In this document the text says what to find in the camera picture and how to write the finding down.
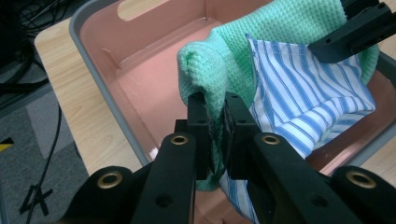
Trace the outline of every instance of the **mint green towel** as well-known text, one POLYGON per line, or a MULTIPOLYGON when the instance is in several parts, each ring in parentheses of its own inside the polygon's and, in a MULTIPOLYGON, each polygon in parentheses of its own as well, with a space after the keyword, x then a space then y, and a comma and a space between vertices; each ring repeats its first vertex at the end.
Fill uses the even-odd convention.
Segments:
MULTIPOLYGON (((256 39, 310 44, 347 21, 340 0, 275 0, 245 17, 214 28, 208 38, 187 44, 177 55, 179 91, 183 102, 190 94, 205 95, 214 122, 214 174, 199 181, 198 189, 212 190, 224 173, 221 162, 221 109, 226 91, 239 94, 250 106, 256 87, 245 34, 256 39)), ((374 73, 377 46, 360 53, 362 82, 374 73)))

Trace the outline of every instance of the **striped cloth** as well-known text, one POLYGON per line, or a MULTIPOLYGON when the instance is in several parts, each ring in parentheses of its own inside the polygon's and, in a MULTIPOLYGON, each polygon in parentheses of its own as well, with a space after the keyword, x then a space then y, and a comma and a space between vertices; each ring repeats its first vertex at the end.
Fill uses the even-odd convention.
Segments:
MULTIPOLYGON (((249 35, 247 40, 257 86, 250 113, 262 132, 282 135, 302 158, 375 110, 361 83, 357 56, 321 63, 307 45, 249 35)), ((256 223, 246 181, 231 180, 225 173, 219 184, 237 211, 256 223)))

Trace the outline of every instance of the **wire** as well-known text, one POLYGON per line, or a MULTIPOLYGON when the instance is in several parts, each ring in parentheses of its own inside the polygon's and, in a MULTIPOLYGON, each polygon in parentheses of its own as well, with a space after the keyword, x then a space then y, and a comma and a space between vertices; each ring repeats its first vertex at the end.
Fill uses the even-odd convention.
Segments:
POLYGON ((47 170, 49 169, 50 159, 51 159, 51 157, 53 155, 53 152, 55 150, 56 142, 58 141, 59 132, 61 130, 61 123, 62 123, 62 109, 58 105, 58 125, 56 127, 55 137, 53 139, 52 146, 50 148, 49 156, 47 157, 47 162, 46 162, 46 165, 44 167, 43 173, 41 174, 40 180, 38 181, 38 185, 35 188, 35 195, 33 197, 33 201, 32 201, 32 204, 30 206, 29 214, 28 214, 28 216, 26 218, 26 224, 29 224, 31 219, 32 219, 33 210, 35 209, 35 201, 36 201, 36 198, 37 198, 37 193, 38 193, 38 190, 41 189, 41 185, 43 184, 44 178, 46 177, 47 170))

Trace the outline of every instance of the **folded cloth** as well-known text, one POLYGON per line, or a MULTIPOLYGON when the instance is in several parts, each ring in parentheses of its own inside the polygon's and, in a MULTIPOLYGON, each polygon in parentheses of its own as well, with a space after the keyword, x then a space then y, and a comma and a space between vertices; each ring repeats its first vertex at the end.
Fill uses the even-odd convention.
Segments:
MULTIPOLYGON (((214 28, 204 41, 192 42, 177 55, 179 91, 183 102, 201 91, 214 123, 212 158, 214 174, 197 184, 198 189, 214 189, 224 173, 219 143, 226 91, 239 94, 247 105, 255 95, 254 76, 245 34, 258 39, 310 44, 347 21, 340 0, 275 0, 245 17, 214 28)), ((375 70, 378 47, 359 54, 363 83, 375 70)))
MULTIPOLYGON (((307 45, 247 39, 257 78, 250 113, 262 132, 282 135, 302 158, 375 110, 357 56, 327 64, 307 45)), ((247 181, 225 173, 219 184, 237 210, 257 222, 247 181)))

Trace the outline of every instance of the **waffle-textured towel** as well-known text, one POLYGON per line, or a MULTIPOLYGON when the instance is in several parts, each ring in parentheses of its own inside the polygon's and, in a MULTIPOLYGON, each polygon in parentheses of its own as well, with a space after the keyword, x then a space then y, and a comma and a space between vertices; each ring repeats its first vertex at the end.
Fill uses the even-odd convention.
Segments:
MULTIPOLYGON (((219 142, 219 116, 226 91, 239 94, 250 106, 256 87, 245 34, 257 39, 310 44, 347 21, 340 0, 275 0, 245 17, 214 28, 204 41, 192 42, 177 55, 179 90, 187 103, 190 94, 205 95, 209 116, 214 121, 213 160, 216 171, 198 189, 213 189, 224 172, 219 142)), ((378 47, 359 55, 363 83, 375 70, 378 47)))
MULTIPOLYGON (((262 132, 282 135, 302 158, 374 111, 357 56, 327 64, 307 45, 248 42, 257 78, 250 113, 262 132)), ((257 223, 247 181, 225 173, 219 184, 236 209, 257 223)))

